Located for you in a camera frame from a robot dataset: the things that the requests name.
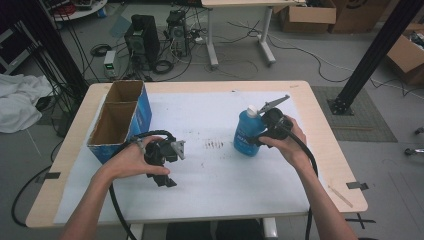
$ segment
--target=hand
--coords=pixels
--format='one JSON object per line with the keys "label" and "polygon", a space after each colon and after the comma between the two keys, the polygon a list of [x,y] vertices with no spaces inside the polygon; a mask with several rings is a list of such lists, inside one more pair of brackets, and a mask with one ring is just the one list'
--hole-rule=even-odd
{"label": "hand", "polygon": [[[149,142],[157,140],[162,140],[162,138],[158,136],[149,136],[144,138],[142,143],[144,146],[147,146]],[[113,158],[109,159],[100,170],[106,171],[107,175],[112,177],[112,179],[146,173],[155,175],[167,175],[170,173],[169,169],[165,167],[147,164],[144,160],[144,154],[135,143],[130,144]]]}
{"label": "hand", "polygon": [[[293,123],[292,133],[294,133],[303,143],[306,144],[306,135],[297,124],[296,119],[290,116],[287,116],[287,118]],[[277,140],[270,137],[260,137],[259,141],[265,143],[266,145],[276,147],[278,150],[280,150],[283,157],[296,170],[311,166],[306,153],[290,136],[284,140]]]}

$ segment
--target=person's left hand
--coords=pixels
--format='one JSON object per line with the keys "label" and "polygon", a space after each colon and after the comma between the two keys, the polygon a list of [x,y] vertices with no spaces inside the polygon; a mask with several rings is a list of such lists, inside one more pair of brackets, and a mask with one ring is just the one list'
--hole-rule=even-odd
{"label": "person's left hand", "polygon": [[[145,137],[142,143],[144,146],[147,146],[149,142],[156,140],[162,140],[162,138],[149,136]],[[107,171],[108,175],[110,174],[109,176],[113,179],[146,173],[155,175],[167,175],[170,173],[169,169],[165,167],[147,164],[144,160],[144,154],[135,143],[130,144],[113,158],[109,159],[101,169]]]}

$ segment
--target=floor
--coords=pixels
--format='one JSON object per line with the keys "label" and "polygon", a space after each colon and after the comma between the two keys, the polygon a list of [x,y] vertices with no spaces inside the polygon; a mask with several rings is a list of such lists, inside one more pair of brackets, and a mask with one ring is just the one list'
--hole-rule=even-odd
{"label": "floor", "polygon": [[[114,4],[109,7],[106,18],[95,14],[72,21],[72,26],[86,54],[100,43],[115,46],[124,42],[111,36],[110,29],[119,20],[119,16],[128,7],[141,7]],[[246,9],[237,13],[225,12],[232,23],[252,27],[263,16],[262,9]],[[204,15],[200,21],[205,22]],[[226,23],[224,17],[217,17],[215,41],[225,42],[246,36],[247,29]],[[81,66],[81,57],[72,38],[69,37],[67,24],[60,30],[64,42]],[[270,26],[272,42],[279,47],[298,48],[312,52],[328,61],[323,64],[322,73],[332,80],[342,80],[354,69],[376,36],[381,24],[371,33],[366,34],[294,34],[283,33],[277,19],[273,18]],[[245,38],[237,43],[217,43],[216,51],[221,65],[213,72],[208,68],[204,45],[193,48],[190,67],[181,76],[171,81],[237,81],[237,80],[306,80],[312,86],[344,86],[344,82],[330,82],[318,74],[318,62],[311,55],[295,49],[278,49],[271,47],[277,63],[268,67],[261,52],[254,47],[255,38]],[[126,66],[126,58],[120,58],[121,65]],[[93,71],[103,79],[101,58],[95,58],[91,64]],[[151,75],[154,80],[164,80],[181,73],[186,64],[181,62],[167,75]],[[39,76],[37,66],[28,60],[15,72]],[[86,78],[94,75],[87,72]],[[395,79],[387,63],[383,61],[373,74],[375,85]],[[405,156],[406,148],[424,146],[424,136],[415,135],[414,131],[423,125],[424,90],[417,90],[403,96],[401,83],[397,80],[375,87],[368,82],[364,87],[378,110],[384,117],[391,131],[398,139],[397,143],[385,142],[347,142],[339,141],[340,147],[358,181],[367,183],[368,190],[363,193],[369,208],[361,217],[376,223],[365,223],[364,228],[357,222],[350,222],[359,237],[375,239],[424,239],[424,155]],[[51,155],[55,146],[62,140],[50,125],[35,124],[26,130],[13,134],[0,133],[0,232],[2,239],[55,239],[60,233],[57,229],[28,229],[16,225],[11,218],[13,200],[22,186],[37,172],[51,164]],[[24,221],[32,203],[41,187],[41,181],[33,181],[22,194],[16,205],[17,217]],[[346,218],[357,218],[356,214],[347,214]],[[305,217],[277,218],[280,239],[303,239],[306,225]],[[144,239],[165,239],[166,224],[146,226]],[[120,226],[99,227],[98,239],[125,239]],[[313,229],[311,239],[318,239]]]}

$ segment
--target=person's leg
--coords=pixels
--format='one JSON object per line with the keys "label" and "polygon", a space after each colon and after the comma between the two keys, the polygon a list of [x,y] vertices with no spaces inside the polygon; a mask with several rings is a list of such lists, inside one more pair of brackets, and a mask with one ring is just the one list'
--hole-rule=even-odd
{"label": "person's leg", "polygon": [[263,240],[262,228],[255,219],[219,221],[217,240]]}
{"label": "person's leg", "polygon": [[212,240],[210,222],[169,223],[166,240]]}

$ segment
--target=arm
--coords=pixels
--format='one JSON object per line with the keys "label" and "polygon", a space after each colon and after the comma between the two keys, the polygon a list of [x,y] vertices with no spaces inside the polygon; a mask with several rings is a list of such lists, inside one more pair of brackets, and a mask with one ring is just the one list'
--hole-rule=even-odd
{"label": "arm", "polygon": [[[144,146],[158,137],[146,137]],[[144,155],[136,144],[131,144],[116,156],[107,161],[91,178],[90,184],[72,213],[60,239],[94,239],[97,221],[107,191],[112,181],[138,174],[169,174],[169,170],[160,166],[152,166],[144,161]]]}
{"label": "arm", "polygon": [[[306,136],[302,129],[295,119],[290,120],[293,122],[292,132],[306,144]],[[290,137],[285,140],[261,137],[259,140],[280,150],[284,158],[295,168],[311,205],[320,239],[358,239],[325,192],[300,146]]]}

